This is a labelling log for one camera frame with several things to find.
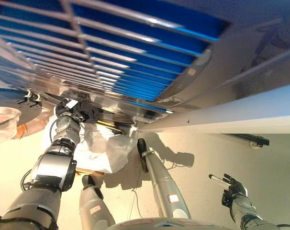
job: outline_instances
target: wire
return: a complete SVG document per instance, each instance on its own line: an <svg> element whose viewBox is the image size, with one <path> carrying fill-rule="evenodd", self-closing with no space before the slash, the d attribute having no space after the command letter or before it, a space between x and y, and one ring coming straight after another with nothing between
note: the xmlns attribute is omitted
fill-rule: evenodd
<svg viewBox="0 0 290 230"><path fill-rule="evenodd" d="M53 139L52 139L52 137L51 137L51 131L52 131L52 128L53 128L54 124L55 124L58 120L60 120L62 117L68 117L68 118L70 118L69 116L64 115L64 116L58 117L56 120L54 120L54 122L51 124L50 129L49 129L49 139L50 139L50 143L53 143Z"/></svg>
<svg viewBox="0 0 290 230"><path fill-rule="evenodd" d="M31 169L30 170L28 170L25 174L24 174L24 176L22 177L22 179L21 179L21 189L22 189L22 191L24 192L24 191L26 191L26 188L25 188L25 185L24 185L24 182L25 182L25 179L26 179L26 177L29 175L31 173Z"/></svg>
<svg viewBox="0 0 290 230"><path fill-rule="evenodd" d="M133 209L133 207L134 207L134 200L135 200L135 198L136 198L136 206L137 206L137 210L138 210L138 212L139 212L140 217L143 218L142 215L141 215L141 213L140 213L140 208L139 208L139 198L138 198L137 193L136 193L137 186L138 186L138 184L139 184L140 177L141 177L141 172L142 172L142 167L140 168L140 172L139 172L139 175L138 175L138 178L137 178L136 186L135 186L135 188L133 188L133 189L131 190L131 192L134 192L134 199L133 199L133 201L132 201L132 204L130 205L130 208L129 208L130 215L129 215L129 217L127 217L127 220L130 220L130 218L131 218L131 214L132 214L132 209Z"/></svg>
<svg viewBox="0 0 290 230"><path fill-rule="evenodd" d="M284 227L290 228L290 224L277 224L277 226L279 228L284 228Z"/></svg>

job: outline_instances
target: transparent container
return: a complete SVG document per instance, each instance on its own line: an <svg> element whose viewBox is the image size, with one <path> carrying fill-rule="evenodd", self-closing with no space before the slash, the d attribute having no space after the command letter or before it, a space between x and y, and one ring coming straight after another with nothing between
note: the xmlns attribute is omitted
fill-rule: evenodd
<svg viewBox="0 0 290 230"><path fill-rule="evenodd" d="M21 111L18 109L0 107L0 143L16 135L20 116Z"/></svg>

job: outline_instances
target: robot leg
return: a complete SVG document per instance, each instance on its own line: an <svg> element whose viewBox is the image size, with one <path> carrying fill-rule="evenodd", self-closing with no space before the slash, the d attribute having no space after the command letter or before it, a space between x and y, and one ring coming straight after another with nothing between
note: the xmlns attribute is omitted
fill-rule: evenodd
<svg viewBox="0 0 290 230"><path fill-rule="evenodd" d="M83 230L105 230L115 221L103 202L103 196L90 176L82 178L84 188L79 200L79 211Z"/></svg>
<svg viewBox="0 0 290 230"><path fill-rule="evenodd" d="M150 174L160 217L191 219L180 190L161 160L153 151L147 151L144 139L138 139L137 147L143 169Z"/></svg>

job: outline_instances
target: silver robot arm segment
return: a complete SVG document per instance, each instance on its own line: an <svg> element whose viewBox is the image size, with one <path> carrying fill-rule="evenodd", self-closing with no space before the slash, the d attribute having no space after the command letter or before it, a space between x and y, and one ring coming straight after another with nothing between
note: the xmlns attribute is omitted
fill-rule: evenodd
<svg viewBox="0 0 290 230"><path fill-rule="evenodd" d="M71 188L80 142L79 119L66 112L57 119L51 146L32 169L28 190L21 193L0 217L0 230L57 230L61 193Z"/></svg>
<svg viewBox="0 0 290 230"><path fill-rule="evenodd" d="M277 225L259 216L247 197L247 189L240 182L227 174L224 174L223 179L212 174L209 177L225 188L222 205L230 208L230 215L241 230L279 230Z"/></svg>

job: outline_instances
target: white beam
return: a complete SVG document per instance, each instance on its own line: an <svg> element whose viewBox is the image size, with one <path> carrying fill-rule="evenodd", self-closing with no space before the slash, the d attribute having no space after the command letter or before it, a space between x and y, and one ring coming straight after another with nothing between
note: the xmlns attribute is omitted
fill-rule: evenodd
<svg viewBox="0 0 290 230"><path fill-rule="evenodd" d="M139 127L144 132L290 133L290 85Z"/></svg>

